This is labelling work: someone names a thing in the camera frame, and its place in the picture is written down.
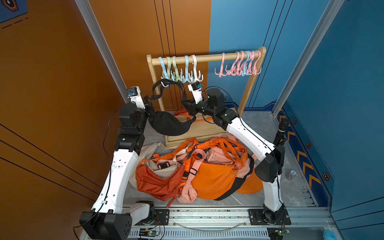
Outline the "black strap bag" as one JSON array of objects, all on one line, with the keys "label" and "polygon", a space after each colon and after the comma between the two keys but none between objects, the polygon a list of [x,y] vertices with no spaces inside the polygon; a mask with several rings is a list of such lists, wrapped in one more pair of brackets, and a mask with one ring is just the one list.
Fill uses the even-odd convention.
[{"label": "black strap bag", "polygon": [[[182,100],[187,99],[186,90],[180,82],[162,79],[153,85],[153,95],[150,97],[150,100],[159,100],[163,95],[165,86],[170,85],[176,85],[182,91]],[[159,134],[165,136],[180,136],[189,131],[192,123],[196,120],[196,117],[194,116],[191,120],[182,123],[171,113],[155,111],[153,116],[148,116],[148,120],[153,129]]]}]

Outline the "beige crescent bag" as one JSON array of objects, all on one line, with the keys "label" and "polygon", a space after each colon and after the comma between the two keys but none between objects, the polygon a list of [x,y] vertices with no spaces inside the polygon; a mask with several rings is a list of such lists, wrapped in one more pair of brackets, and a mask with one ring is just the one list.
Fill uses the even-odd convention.
[{"label": "beige crescent bag", "polygon": [[170,177],[182,166],[183,159],[192,145],[193,143],[186,143],[169,148],[159,142],[144,146],[138,160],[134,164],[134,169],[129,177],[129,183],[133,188],[139,189],[137,168],[140,165],[147,166],[147,170],[150,170],[161,179]]}]

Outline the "orange crescent bag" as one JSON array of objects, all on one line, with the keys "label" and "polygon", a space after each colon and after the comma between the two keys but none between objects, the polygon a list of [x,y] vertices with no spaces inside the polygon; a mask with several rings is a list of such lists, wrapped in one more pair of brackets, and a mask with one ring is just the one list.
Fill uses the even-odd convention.
[{"label": "orange crescent bag", "polygon": [[242,186],[236,191],[240,194],[256,194],[263,189],[263,182],[258,178],[254,171],[247,177]]},{"label": "orange crescent bag", "polygon": [[237,170],[232,166],[216,165],[203,162],[192,185],[198,198],[215,200],[228,191],[236,178]]}]

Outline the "black crescent bag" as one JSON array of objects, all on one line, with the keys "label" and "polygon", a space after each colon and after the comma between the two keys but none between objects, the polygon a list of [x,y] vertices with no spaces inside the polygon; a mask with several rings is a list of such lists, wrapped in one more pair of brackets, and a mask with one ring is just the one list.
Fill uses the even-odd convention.
[{"label": "black crescent bag", "polygon": [[232,187],[228,191],[226,191],[224,194],[222,194],[220,197],[216,198],[215,201],[221,201],[229,197],[230,195],[232,195],[234,192],[236,192],[241,188],[241,186],[244,184],[246,179],[254,171],[255,161],[250,154],[248,154],[248,160],[249,160],[249,163],[246,164],[246,167],[249,167],[249,170],[246,170],[246,174],[242,178],[236,177],[232,184]]}]

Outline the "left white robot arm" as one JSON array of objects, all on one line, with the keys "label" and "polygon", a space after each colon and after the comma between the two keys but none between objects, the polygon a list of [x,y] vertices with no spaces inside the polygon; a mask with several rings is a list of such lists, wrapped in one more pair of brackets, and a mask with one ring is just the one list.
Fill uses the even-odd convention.
[{"label": "left white robot arm", "polygon": [[80,227],[92,240],[125,240],[134,225],[155,218],[152,201],[139,201],[127,210],[123,208],[129,177],[145,141],[144,130],[151,107],[146,99],[131,96],[120,109],[121,128],[109,174],[91,210],[83,212],[79,220]]}]

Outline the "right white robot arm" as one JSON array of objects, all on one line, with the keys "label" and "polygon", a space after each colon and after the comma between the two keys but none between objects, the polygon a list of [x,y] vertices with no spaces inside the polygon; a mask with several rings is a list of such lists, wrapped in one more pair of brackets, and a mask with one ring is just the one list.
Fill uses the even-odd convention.
[{"label": "right white robot arm", "polygon": [[270,223],[278,222],[278,218],[283,216],[286,210],[281,199],[280,180],[285,157],[284,132],[289,122],[280,122],[276,137],[271,143],[246,125],[237,110],[225,106],[224,94],[219,88],[209,87],[206,98],[203,97],[202,88],[201,84],[188,85],[194,98],[182,100],[183,106],[190,116],[201,113],[203,116],[212,117],[213,124],[237,137],[255,154],[260,161],[255,174],[262,180],[264,187],[264,215]]}]

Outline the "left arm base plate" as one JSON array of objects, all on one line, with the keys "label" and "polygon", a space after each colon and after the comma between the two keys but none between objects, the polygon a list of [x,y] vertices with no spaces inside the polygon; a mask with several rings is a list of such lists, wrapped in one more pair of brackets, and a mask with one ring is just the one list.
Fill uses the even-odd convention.
[{"label": "left arm base plate", "polygon": [[155,216],[153,219],[142,220],[136,224],[136,226],[155,226],[158,223],[160,225],[167,226],[170,219],[169,209],[155,209]]}]

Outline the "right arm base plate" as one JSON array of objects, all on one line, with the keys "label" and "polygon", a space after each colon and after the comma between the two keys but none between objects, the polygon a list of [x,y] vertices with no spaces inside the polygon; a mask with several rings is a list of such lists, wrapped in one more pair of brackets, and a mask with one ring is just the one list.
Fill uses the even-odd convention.
[{"label": "right arm base plate", "polygon": [[249,209],[249,219],[251,225],[282,225],[292,224],[288,211],[282,208],[276,212],[264,209]]}]

